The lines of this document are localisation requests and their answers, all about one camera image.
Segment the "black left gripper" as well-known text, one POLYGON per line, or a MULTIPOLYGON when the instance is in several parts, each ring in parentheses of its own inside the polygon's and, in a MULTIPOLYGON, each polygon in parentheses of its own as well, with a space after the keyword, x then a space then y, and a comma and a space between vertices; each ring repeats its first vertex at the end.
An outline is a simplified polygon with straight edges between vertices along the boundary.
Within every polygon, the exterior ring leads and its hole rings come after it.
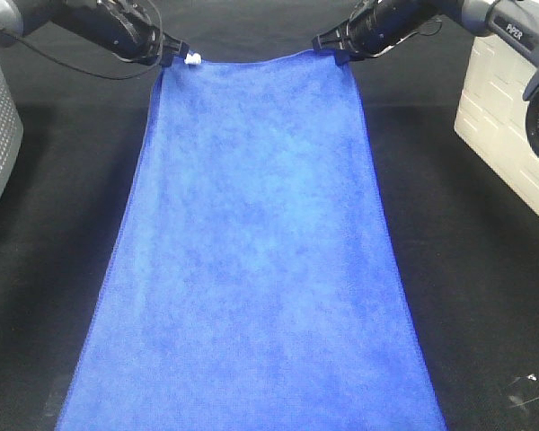
POLYGON ((190 53, 188 43, 168 35, 140 4, 98 1, 84 7, 83 13, 86 38, 124 62, 168 67, 190 53))

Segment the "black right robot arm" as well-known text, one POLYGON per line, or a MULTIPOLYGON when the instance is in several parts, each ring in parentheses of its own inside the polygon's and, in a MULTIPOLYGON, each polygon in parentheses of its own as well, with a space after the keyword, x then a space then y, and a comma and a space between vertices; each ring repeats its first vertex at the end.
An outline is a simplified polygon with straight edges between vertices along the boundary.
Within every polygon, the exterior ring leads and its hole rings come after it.
POLYGON ((473 71, 521 93, 526 142, 539 159, 539 1, 360 1, 349 17, 314 37, 339 65, 380 57, 446 17, 489 48, 473 71))

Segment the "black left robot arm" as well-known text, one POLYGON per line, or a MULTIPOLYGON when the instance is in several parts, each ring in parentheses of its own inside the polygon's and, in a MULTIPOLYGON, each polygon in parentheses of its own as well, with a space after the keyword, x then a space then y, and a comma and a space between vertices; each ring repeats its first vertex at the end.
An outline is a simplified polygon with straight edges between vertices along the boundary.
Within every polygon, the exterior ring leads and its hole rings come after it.
POLYGON ((168 67, 190 53, 189 45, 168 35, 138 1, 0 1, 0 46, 49 22, 127 63, 168 67))

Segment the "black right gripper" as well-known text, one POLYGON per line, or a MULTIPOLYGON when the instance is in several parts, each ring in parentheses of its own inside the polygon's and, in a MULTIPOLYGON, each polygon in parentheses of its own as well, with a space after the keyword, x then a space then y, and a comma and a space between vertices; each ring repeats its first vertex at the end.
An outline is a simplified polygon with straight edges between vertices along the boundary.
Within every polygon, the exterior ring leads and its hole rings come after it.
POLYGON ((430 19, 431 5, 424 1, 361 1, 347 20, 313 38, 313 50, 332 54, 338 66, 380 57, 430 19))

